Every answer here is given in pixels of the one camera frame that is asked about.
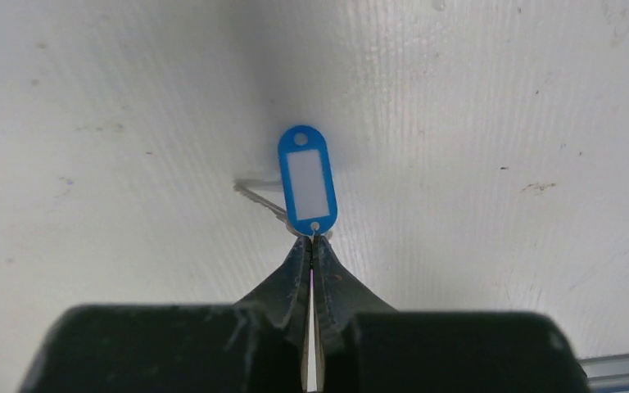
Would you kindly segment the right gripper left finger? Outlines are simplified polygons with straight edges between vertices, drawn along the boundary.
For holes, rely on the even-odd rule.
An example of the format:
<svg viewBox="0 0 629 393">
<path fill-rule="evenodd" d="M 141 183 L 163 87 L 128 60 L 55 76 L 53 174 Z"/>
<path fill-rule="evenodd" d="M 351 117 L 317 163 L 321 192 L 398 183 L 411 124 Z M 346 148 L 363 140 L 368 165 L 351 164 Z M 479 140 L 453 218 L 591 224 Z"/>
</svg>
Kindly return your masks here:
<svg viewBox="0 0 629 393">
<path fill-rule="evenodd" d="M 304 392 L 311 242 L 232 304 L 84 304 L 50 327 L 22 392 Z"/>
</svg>

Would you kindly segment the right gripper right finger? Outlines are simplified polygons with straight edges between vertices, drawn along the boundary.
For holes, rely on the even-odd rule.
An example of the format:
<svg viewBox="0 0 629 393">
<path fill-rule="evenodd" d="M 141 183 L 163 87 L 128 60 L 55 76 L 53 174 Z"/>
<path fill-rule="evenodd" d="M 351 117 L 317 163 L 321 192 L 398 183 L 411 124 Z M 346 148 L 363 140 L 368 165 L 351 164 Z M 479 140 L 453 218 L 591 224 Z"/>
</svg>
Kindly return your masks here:
<svg viewBox="0 0 629 393">
<path fill-rule="evenodd" d="M 400 311 L 312 241 L 322 392 L 586 392 L 568 339 L 543 314 Z"/>
</svg>

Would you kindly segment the blue tag key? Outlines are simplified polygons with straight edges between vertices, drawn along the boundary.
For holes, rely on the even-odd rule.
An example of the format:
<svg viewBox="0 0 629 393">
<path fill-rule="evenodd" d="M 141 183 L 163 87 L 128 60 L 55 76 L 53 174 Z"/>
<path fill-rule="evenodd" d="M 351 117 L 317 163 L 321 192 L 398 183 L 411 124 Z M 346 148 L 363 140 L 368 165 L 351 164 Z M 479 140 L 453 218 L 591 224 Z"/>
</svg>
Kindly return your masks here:
<svg viewBox="0 0 629 393">
<path fill-rule="evenodd" d="M 277 153 L 279 181 L 239 179 L 233 190 L 269 210 L 294 235 L 328 236 L 337 221 L 338 206 L 325 137 L 312 126 L 295 125 L 280 137 Z M 285 206 L 259 195 L 256 187 L 280 189 Z"/>
</svg>

